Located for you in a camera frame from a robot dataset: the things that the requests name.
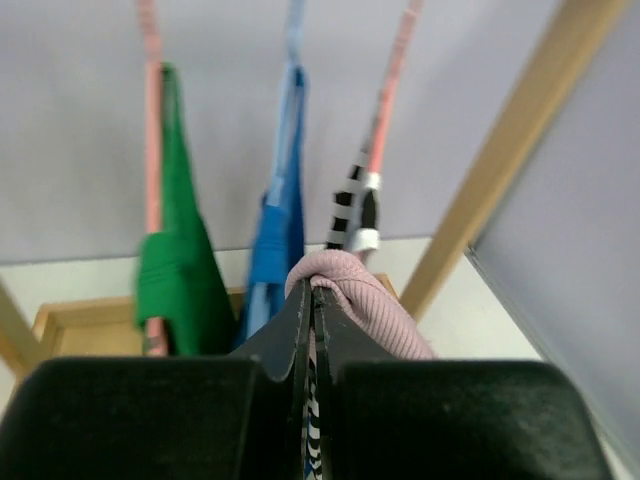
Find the green tank top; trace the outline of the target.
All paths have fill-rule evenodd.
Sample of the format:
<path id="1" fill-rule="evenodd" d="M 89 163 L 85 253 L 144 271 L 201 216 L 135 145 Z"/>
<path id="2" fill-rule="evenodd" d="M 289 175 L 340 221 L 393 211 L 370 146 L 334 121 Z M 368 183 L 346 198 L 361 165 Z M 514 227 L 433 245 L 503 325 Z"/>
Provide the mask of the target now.
<path id="1" fill-rule="evenodd" d="M 171 355 L 230 352 L 236 319 L 201 217 L 183 129 L 177 69 L 162 66 L 162 225 L 140 252 L 134 322 L 164 320 Z"/>

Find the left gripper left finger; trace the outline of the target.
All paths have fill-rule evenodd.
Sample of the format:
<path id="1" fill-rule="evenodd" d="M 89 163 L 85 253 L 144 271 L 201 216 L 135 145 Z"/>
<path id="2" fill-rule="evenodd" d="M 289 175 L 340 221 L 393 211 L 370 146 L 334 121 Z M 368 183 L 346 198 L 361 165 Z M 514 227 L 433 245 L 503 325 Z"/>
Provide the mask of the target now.
<path id="1" fill-rule="evenodd" d="M 311 287 L 226 356 L 40 364 L 1 422 L 5 479 L 299 479 Z"/>

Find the pink hanger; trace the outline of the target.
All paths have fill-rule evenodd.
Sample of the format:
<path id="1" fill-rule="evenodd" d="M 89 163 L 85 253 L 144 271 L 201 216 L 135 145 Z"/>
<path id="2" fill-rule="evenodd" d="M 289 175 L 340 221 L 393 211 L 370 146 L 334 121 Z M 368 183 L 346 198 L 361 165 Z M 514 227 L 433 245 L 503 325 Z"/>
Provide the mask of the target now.
<path id="1" fill-rule="evenodd" d="M 162 228 L 162 41 L 155 2 L 135 2 L 145 52 L 145 185 L 147 236 Z"/>
<path id="2" fill-rule="evenodd" d="M 395 96 L 408 47 L 423 5 L 423 0 L 410 0 L 408 2 L 401 16 L 399 27 L 394 38 L 378 98 L 375 122 L 369 142 L 368 172 L 371 174 L 380 174 L 382 170 L 386 137 L 391 122 Z"/>

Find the black white striped tank top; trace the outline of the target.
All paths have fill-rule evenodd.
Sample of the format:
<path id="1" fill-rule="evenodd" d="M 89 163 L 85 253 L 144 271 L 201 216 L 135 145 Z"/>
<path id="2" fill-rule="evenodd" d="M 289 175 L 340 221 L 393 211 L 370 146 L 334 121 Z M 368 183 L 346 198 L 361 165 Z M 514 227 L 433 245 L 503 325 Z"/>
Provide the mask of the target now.
<path id="1" fill-rule="evenodd" d="M 362 214 L 356 205 L 357 196 L 362 190 L 362 179 L 368 166 L 368 153 L 364 147 L 357 160 L 352 164 L 347 181 L 341 190 L 334 194 L 334 215 L 327 237 L 326 248 L 346 250 L 354 253 L 359 260 L 367 260 L 369 252 L 356 252 L 351 248 L 350 237 L 359 228 Z M 305 437 L 304 478 L 321 479 L 321 435 L 320 408 L 317 398 L 316 349 L 310 347 L 307 375 L 307 425 Z"/>

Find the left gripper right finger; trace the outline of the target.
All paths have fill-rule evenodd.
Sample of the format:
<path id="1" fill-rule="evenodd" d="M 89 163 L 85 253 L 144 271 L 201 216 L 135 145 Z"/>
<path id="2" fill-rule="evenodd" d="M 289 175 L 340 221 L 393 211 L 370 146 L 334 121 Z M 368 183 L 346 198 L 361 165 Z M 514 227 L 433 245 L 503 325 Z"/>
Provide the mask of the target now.
<path id="1" fill-rule="evenodd" d="M 314 292 L 327 479 L 608 479 L 588 409 L 537 361 L 399 360 Z"/>

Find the pink ribbed tank top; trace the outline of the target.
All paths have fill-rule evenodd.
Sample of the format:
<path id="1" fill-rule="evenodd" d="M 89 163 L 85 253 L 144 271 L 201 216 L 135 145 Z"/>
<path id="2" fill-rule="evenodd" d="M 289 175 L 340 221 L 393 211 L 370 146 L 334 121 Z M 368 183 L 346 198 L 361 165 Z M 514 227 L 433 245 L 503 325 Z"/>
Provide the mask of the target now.
<path id="1" fill-rule="evenodd" d="M 331 290 L 343 312 L 384 350 L 408 360 L 434 359 L 436 353 L 418 331 L 413 318 L 353 254 L 314 251 L 289 272 L 285 293 L 308 279 L 313 287 Z"/>

